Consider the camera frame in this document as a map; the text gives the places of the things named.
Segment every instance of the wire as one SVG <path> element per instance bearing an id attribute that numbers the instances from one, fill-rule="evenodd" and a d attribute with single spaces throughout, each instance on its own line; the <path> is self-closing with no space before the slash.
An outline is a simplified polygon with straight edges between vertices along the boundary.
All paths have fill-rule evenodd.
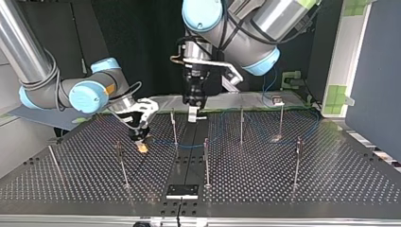
<path id="1" fill-rule="evenodd" d="M 35 82 L 35 83 L 23 83 L 22 81 L 20 81 L 21 85 L 24 87 L 24 89 L 26 91 L 35 91 L 38 89 L 43 88 L 44 86 L 46 86 L 47 84 L 50 83 L 50 81 L 52 81 L 53 79 L 56 79 L 56 88 L 55 88 L 55 92 L 54 92 L 54 97 L 55 97 L 55 101 L 56 101 L 56 109 L 59 112 L 63 112 L 65 110 L 65 106 L 60 102 L 60 86 L 61 86 L 61 73 L 60 73 L 60 69 L 57 66 L 57 62 L 56 59 L 54 58 L 54 56 L 50 53 L 50 51 L 48 51 L 47 49 L 44 50 L 44 52 L 47 54 L 47 56 L 50 58 L 50 60 L 52 61 L 52 67 L 50 72 L 46 75 L 45 79 L 39 81 L 39 82 Z"/>
<path id="2" fill-rule="evenodd" d="M 198 41 L 195 39 L 195 37 L 197 37 L 197 36 L 192 35 L 191 31 L 186 26 L 186 24 L 184 24 L 183 26 L 185 27 L 186 32 L 188 32 L 188 34 L 189 34 L 189 36 L 187 36 L 187 37 L 190 39 L 190 41 L 194 42 L 195 45 L 197 45 L 199 49 L 201 49 L 204 53 L 206 53 L 212 59 L 212 57 L 213 57 L 212 54 L 209 51 L 207 51 L 205 48 L 203 48 L 203 46 L 201 46 L 198 43 Z"/>
<path id="3" fill-rule="evenodd" d="M 263 77 L 263 86 L 262 86 L 262 104 L 265 105 L 266 107 L 269 107 L 266 103 L 265 103 L 265 93 L 273 86 L 273 84 L 275 83 L 275 81 L 277 80 L 277 70 L 275 68 L 275 66 L 273 66 L 273 72 L 274 72 L 274 80 L 271 82 L 271 84 L 265 89 L 265 84 L 266 84 L 266 77 L 268 76 L 268 74 L 266 74 Z"/>
<path id="4" fill-rule="evenodd" d="M 272 41 L 267 41 L 265 39 L 262 39 L 260 37 L 257 37 L 255 35 L 253 35 L 250 31 L 248 31 L 247 29 L 245 29 L 244 27 L 240 26 L 236 20 L 233 18 L 233 16 L 231 14 L 228 14 L 228 17 L 230 19 L 230 21 L 233 22 L 233 24 L 238 27 L 238 29 L 242 32 L 244 32 L 247 36 L 253 38 L 254 40 L 259 41 L 262 44 L 270 44 L 270 45 L 277 45 L 277 44 L 285 44 L 288 43 L 292 40 L 294 40 L 295 38 L 297 38 L 299 35 L 302 34 L 302 32 L 304 31 L 304 29 L 309 25 L 310 22 L 312 22 L 312 20 L 316 17 L 316 15 L 318 14 L 319 10 L 321 9 L 321 6 L 318 6 L 318 8 L 312 13 L 312 15 L 310 16 L 309 20 L 307 20 L 307 22 L 301 27 L 301 29 L 299 29 L 297 31 L 296 34 L 294 34 L 292 37 L 289 37 L 285 40 L 282 41 L 278 41 L 278 42 L 272 42 Z"/>
<path id="5" fill-rule="evenodd" d="M 229 111 L 231 111 L 231 110 L 237 110 L 237 108 L 230 108 L 230 109 L 224 110 L 224 112 L 222 112 L 222 113 L 219 115 L 219 118 L 218 118 L 218 122 L 219 122 L 218 135 L 215 136 L 215 138 L 213 138 L 212 140 L 210 140 L 209 144 L 215 143 L 215 142 L 221 137 L 221 135 L 224 133 L 224 131 L 225 131 L 225 129 L 224 129 L 225 120 L 224 120 L 223 116 L 224 116 L 227 112 L 229 112 Z M 175 143 L 172 142 L 172 141 L 159 140 L 159 139 L 157 139 L 157 138 L 155 138 L 155 143 L 168 144 L 168 145 L 175 145 Z M 178 144 L 178 147 L 179 147 L 179 148 L 203 148 L 203 147 L 204 147 L 204 144 L 198 144 L 198 145 L 181 145 L 181 144 Z"/>
<path id="6" fill-rule="evenodd" d="M 53 57 L 53 55 L 47 49 L 45 49 L 44 52 L 47 54 L 47 56 L 52 61 L 52 68 L 51 68 L 50 72 L 46 75 L 46 78 L 41 80 L 41 81 L 39 81 L 39 82 L 23 83 L 22 81 L 20 81 L 21 85 L 24 87 L 24 89 L 26 91 L 35 91 L 35 90 L 38 90 L 40 88 L 43 88 L 53 78 L 55 78 L 57 76 L 58 72 L 60 72 L 59 67 L 57 66 L 56 59 Z"/>
<path id="7" fill-rule="evenodd" d="M 303 79 L 303 81 L 304 81 L 304 84 L 305 84 L 305 87 L 306 87 L 307 91 L 308 91 L 309 94 L 312 96 L 312 98 L 315 100 L 315 102 L 316 102 L 316 104 L 319 106 L 319 108 L 322 110 L 322 106 L 321 106 L 321 104 L 318 103 L 318 99 L 316 99 L 316 97 L 313 96 L 312 92 L 310 91 L 309 86 L 308 86 L 307 83 L 306 83 L 306 79 Z"/>
<path id="8" fill-rule="evenodd" d="M 224 13 L 224 25 L 223 25 L 223 31 L 221 33 L 221 38 L 220 38 L 220 43 L 218 44 L 218 51 L 221 51 L 221 47 L 224 44 L 224 40 L 227 34 L 227 25 L 228 25 L 228 7 L 227 7 L 227 2 L 226 0 L 221 1 L 221 5 L 223 7 L 223 13 Z"/>
<path id="9" fill-rule="evenodd" d="M 135 89 L 133 89 L 132 91 L 130 91 L 130 93 L 135 94 L 139 91 L 139 89 L 141 89 L 142 87 L 142 82 L 141 81 L 136 81 L 133 85 L 130 86 L 130 88 L 128 90 L 131 90 L 133 87 L 137 86 Z"/>
<path id="10" fill-rule="evenodd" d="M 56 89 L 54 90 L 55 91 L 54 98 L 56 99 L 56 109 L 59 112 L 63 112 L 65 111 L 65 106 L 62 105 L 62 103 L 60 102 L 60 94 L 59 94 L 60 85 L 61 85 L 61 76 L 60 76 L 60 70 L 58 70 L 56 76 Z"/>
<path id="11" fill-rule="evenodd" d="M 318 113 L 316 113 L 315 111 L 311 111 L 310 108 L 307 108 L 307 107 L 302 107 L 302 108 L 309 111 L 311 114 L 313 114 L 315 116 L 315 122 L 313 123 L 313 125 L 311 125 L 309 127 L 309 129 L 304 133 L 304 135 L 301 136 L 304 140 L 307 140 L 310 138 L 310 136 L 313 135 L 313 132 L 315 132 L 316 129 L 319 127 L 319 122 L 320 122 L 321 118 L 319 117 Z M 250 122 L 252 124 L 254 124 L 257 128 L 259 128 L 260 131 L 262 131 L 261 134 L 263 137 L 266 134 L 265 133 L 266 127 L 264 127 L 263 124 L 261 124 L 259 121 L 253 120 L 247 113 L 245 113 L 244 115 L 250 120 Z M 272 138 L 268 138 L 267 142 L 265 142 L 265 143 L 268 143 L 268 144 L 293 144 L 296 142 L 296 138 L 293 140 L 288 139 L 288 140 L 279 140 L 277 142 L 272 142 L 272 141 L 273 141 Z"/>

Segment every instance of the vertical post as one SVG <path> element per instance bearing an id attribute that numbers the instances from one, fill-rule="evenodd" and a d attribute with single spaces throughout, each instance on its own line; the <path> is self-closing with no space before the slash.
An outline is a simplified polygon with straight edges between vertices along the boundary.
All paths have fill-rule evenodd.
<path id="1" fill-rule="evenodd" d="M 117 143 L 115 144 L 115 153 L 117 155 L 117 160 L 120 163 L 121 169 L 123 171 L 124 181 L 125 181 L 124 187 L 130 188 L 130 183 L 128 182 L 127 172 L 124 166 L 124 153 L 121 140 L 117 140 Z"/>
<path id="2" fill-rule="evenodd" d="M 244 141 L 244 109 L 242 109 L 241 106 L 241 139 L 240 139 L 241 145 L 243 141 Z"/>
<path id="3" fill-rule="evenodd" d="M 49 75 L 52 62 L 28 26 L 15 0 L 0 0 L 0 48 L 23 83 Z"/>
<path id="4" fill-rule="evenodd" d="M 175 119 L 174 119 L 174 109 L 172 109 L 172 111 L 170 113 L 170 117 L 171 117 L 171 124 L 173 125 L 174 144 L 177 147 L 178 146 L 178 141 L 177 141 L 176 122 L 175 122 Z"/>
<path id="5" fill-rule="evenodd" d="M 295 176 L 294 176 L 294 186 L 293 186 L 293 191 L 295 192 L 296 188 L 298 187 L 297 181 L 298 181 L 298 172 L 299 172 L 299 167 L 300 167 L 300 162 L 302 158 L 302 153 L 304 152 L 304 142 L 300 136 L 298 136 L 297 139 L 297 147 L 296 147 L 296 153 L 297 153 L 297 165 L 295 167 Z"/>
<path id="6" fill-rule="evenodd" d="M 284 103 L 281 106 L 281 112 L 280 112 L 280 129 L 278 131 L 278 136 L 280 138 L 283 137 L 283 117 L 284 117 Z"/>
<path id="7" fill-rule="evenodd" d="M 56 166 L 59 166 L 59 161 L 57 161 L 56 154 L 54 153 L 53 148 L 51 147 L 51 145 L 49 145 L 49 146 L 47 146 L 47 147 L 48 147 L 49 150 L 50 150 L 50 154 L 51 154 L 51 157 L 52 157 L 52 159 L 53 159 L 54 164 L 55 164 Z"/>
<path id="8" fill-rule="evenodd" d="M 204 147 L 203 159 L 204 162 L 206 163 L 206 188 L 210 188 L 212 185 L 210 184 L 210 178 L 209 178 L 209 141 L 207 138 L 204 139 L 203 147 Z"/>

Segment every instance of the black cable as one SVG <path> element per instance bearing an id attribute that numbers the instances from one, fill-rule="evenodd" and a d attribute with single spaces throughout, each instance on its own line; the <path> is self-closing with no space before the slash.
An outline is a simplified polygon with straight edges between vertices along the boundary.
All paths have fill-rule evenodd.
<path id="1" fill-rule="evenodd" d="M 223 7 L 223 13 L 224 13 L 224 25 L 223 25 L 223 31 L 221 33 L 221 38 L 220 38 L 220 43 L 218 44 L 218 51 L 221 50 L 221 47 L 223 46 L 226 34 L 227 34 L 227 25 L 228 25 L 228 9 L 227 9 L 227 2 L 226 0 L 221 1 L 221 5 Z"/>
<path id="2" fill-rule="evenodd" d="M 195 36 L 192 35 L 189 28 L 186 25 L 184 25 L 184 27 L 185 27 L 186 32 L 188 32 L 188 34 L 189 34 L 188 37 L 189 37 L 190 41 L 194 42 L 203 52 L 205 52 L 210 57 L 210 59 L 212 59 L 212 53 L 209 53 L 209 51 L 207 51 L 205 48 L 203 48 L 203 46 L 198 44 L 198 41 L 195 39 Z"/>
<path id="3" fill-rule="evenodd" d="M 298 32 L 296 34 L 294 34 L 292 37 L 289 37 L 285 40 L 282 41 L 278 41 L 278 42 L 272 42 L 272 41 L 267 41 L 265 39 L 259 38 L 255 35 L 253 35 L 250 31 L 248 31 L 247 29 L 245 29 L 244 27 L 240 26 L 235 19 L 233 18 L 233 16 L 231 14 L 228 14 L 228 17 L 230 19 L 230 21 L 233 22 L 233 24 L 238 27 L 238 29 L 242 32 L 244 32 L 247 36 L 253 38 L 254 40 L 259 41 L 262 44 L 271 44 L 271 45 L 277 45 L 277 44 L 285 44 L 288 43 L 292 40 L 294 40 L 295 38 L 297 38 L 299 35 L 301 35 L 301 32 L 309 25 L 309 23 L 316 17 L 316 15 L 319 12 L 319 9 L 321 8 L 321 6 L 318 6 L 318 8 L 312 13 L 312 15 L 310 16 L 309 20 L 307 20 L 307 22 L 301 27 L 301 29 L 298 30 Z"/>
<path id="4" fill-rule="evenodd" d="M 312 96 L 312 98 L 315 100 L 315 102 L 316 102 L 316 104 L 319 106 L 319 108 L 322 110 L 322 106 L 321 106 L 321 104 L 318 103 L 318 99 L 316 99 L 316 97 L 313 96 L 312 92 L 310 91 L 309 86 L 308 86 L 307 83 L 306 83 L 306 79 L 303 79 L 303 81 L 304 81 L 304 84 L 305 84 L 305 87 L 306 87 L 307 91 L 308 91 L 309 94 Z"/>

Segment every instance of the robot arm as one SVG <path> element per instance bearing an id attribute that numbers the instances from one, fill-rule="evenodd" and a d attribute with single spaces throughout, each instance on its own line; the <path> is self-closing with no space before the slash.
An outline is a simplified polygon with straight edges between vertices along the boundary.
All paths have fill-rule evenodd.
<path id="1" fill-rule="evenodd" d="M 183 103 L 189 104 L 190 116 L 196 115 L 195 110 L 204 106 L 206 96 L 202 85 L 210 66 L 230 68 L 232 76 L 222 77 L 222 85 L 230 92 L 235 91 L 235 86 L 242 81 L 230 63 L 211 61 L 211 45 L 230 56 L 249 73 L 263 76 L 280 57 L 276 45 L 289 41 L 283 41 L 284 37 L 317 3 L 317 0 L 266 0 L 263 5 L 258 5 L 260 8 L 256 13 L 239 19 L 224 6 L 224 1 L 183 0 L 183 21 L 189 38 L 192 38 L 182 44 L 181 50 L 183 77 L 187 84 Z M 239 11 L 247 3 L 251 4 L 252 1 L 243 1 L 244 6 L 239 6 Z"/>
<path id="2" fill-rule="evenodd" d="M 223 51 L 243 69 L 255 76 L 269 72 L 280 57 L 276 47 L 280 41 L 316 4 L 317 0 L 267 0 L 254 15 L 239 20 L 229 10 L 224 10 L 216 0 L 184 0 L 183 21 L 213 46 L 219 46 L 226 33 Z M 265 40 L 257 41 L 248 34 Z"/>
<path id="3" fill-rule="evenodd" d="M 22 84 L 19 93 L 25 106 L 60 111 L 73 107 L 86 114 L 109 108 L 129 127 L 139 150 L 147 151 L 142 142 L 158 105 L 146 98 L 134 100 L 138 87 L 132 90 L 115 59 L 92 64 L 89 78 L 61 81 L 54 57 L 39 44 L 17 1 L 0 0 L 0 21 L 0 47 Z"/>

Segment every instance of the black curtain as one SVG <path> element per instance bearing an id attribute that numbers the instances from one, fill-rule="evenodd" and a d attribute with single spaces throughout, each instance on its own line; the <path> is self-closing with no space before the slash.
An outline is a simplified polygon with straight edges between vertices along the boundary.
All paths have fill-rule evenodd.
<path id="1" fill-rule="evenodd" d="M 136 96 L 179 94 L 182 68 L 169 60 L 182 37 L 182 0 L 93 0 L 92 6 L 113 56 L 129 82 L 140 80 Z"/>
<path id="2" fill-rule="evenodd" d="M 138 97 L 180 94 L 183 69 L 169 60 L 177 53 L 176 41 L 184 35 L 182 0 L 92 0 L 110 56 L 118 59 L 130 84 L 141 80 Z M 297 39 L 281 44 L 275 65 L 277 80 L 271 90 L 281 87 L 281 73 L 300 70 L 307 75 L 313 28 Z M 261 91 L 263 77 L 255 77 L 238 68 L 245 81 L 241 91 Z M 274 70 L 266 75 L 266 84 L 274 79 Z M 208 79 L 206 92 L 216 95 L 222 89 L 218 78 Z"/>

